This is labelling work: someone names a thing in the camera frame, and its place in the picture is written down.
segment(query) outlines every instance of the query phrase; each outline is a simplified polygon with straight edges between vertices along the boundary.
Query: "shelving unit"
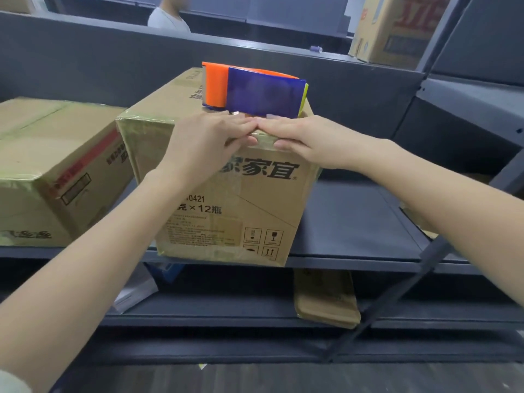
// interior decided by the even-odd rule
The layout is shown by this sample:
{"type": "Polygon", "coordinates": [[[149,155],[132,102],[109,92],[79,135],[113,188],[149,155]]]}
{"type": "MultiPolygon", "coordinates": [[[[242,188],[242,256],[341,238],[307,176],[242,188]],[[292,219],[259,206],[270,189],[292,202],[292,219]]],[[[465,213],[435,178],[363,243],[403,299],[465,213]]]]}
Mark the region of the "shelving unit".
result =
{"type": "MultiPolygon", "coordinates": [[[[13,40],[0,34],[0,99],[127,107],[181,71],[213,60],[306,78],[315,112],[377,137],[394,138],[416,97],[522,146],[521,87],[432,72],[468,3],[450,3],[455,9],[446,12],[448,21],[432,39],[434,48],[419,72],[241,40],[156,35],[114,22],[0,13],[0,33],[16,35],[13,40]],[[156,58],[142,57],[153,50],[156,58]],[[47,57],[35,68],[42,55],[47,57]],[[97,63],[100,55],[103,66],[97,63]]],[[[490,184],[519,190],[524,151],[490,184]]],[[[121,200],[135,187],[131,183],[121,200]]],[[[0,273],[0,299],[61,250],[0,247],[0,268],[10,268],[0,273]],[[25,269],[13,273],[16,267],[25,269]]],[[[160,292],[128,312],[109,312],[79,363],[524,361],[524,340],[515,332],[524,329],[524,311],[444,238],[429,240],[390,192],[354,174],[326,171],[319,179],[285,268],[162,257],[154,243],[142,261],[187,267],[174,284],[160,283],[160,292]],[[351,270],[362,323],[348,331],[298,318],[292,268],[351,270]]]]}

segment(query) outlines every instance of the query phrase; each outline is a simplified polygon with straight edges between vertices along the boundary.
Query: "person's right arm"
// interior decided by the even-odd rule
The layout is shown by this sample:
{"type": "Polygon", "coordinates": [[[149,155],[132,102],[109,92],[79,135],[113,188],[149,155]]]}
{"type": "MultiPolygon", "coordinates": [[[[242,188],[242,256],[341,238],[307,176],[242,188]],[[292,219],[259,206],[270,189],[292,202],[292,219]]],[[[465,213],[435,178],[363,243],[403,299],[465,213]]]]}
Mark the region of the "person's right arm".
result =
{"type": "Polygon", "coordinates": [[[277,149],[357,171],[387,188],[524,305],[524,201],[320,116],[259,119],[258,126],[285,138],[277,149]]]}

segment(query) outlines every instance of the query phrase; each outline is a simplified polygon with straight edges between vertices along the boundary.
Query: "neck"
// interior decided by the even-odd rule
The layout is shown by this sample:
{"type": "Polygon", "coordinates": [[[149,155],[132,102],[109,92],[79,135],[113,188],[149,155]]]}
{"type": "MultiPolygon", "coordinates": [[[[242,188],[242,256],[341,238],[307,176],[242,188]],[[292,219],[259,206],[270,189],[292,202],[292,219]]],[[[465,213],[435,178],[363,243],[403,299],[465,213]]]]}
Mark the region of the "neck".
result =
{"type": "Polygon", "coordinates": [[[160,8],[171,16],[180,19],[179,9],[176,8],[169,0],[162,0],[160,2],[160,8]]]}

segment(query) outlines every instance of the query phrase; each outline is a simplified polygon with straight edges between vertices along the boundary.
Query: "floor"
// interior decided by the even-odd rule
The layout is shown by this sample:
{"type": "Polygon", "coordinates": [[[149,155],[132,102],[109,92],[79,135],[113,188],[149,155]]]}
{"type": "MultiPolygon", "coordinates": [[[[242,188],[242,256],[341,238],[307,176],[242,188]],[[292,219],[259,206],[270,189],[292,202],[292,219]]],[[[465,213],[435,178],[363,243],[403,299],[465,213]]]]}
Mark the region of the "floor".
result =
{"type": "Polygon", "coordinates": [[[61,393],[523,393],[522,364],[230,364],[75,370],[61,393]]]}

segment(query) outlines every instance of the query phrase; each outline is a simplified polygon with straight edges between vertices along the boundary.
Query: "person's left hand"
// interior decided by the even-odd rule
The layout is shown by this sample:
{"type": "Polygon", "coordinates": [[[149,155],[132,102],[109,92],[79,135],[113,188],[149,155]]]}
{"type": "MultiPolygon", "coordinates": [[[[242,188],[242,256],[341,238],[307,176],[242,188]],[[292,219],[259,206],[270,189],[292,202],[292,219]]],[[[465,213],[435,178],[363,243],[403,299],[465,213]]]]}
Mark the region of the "person's left hand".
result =
{"type": "Polygon", "coordinates": [[[249,135],[256,128],[254,118],[229,112],[181,119],[156,171],[193,189],[219,171],[240,147],[256,145],[256,138],[249,135]]]}

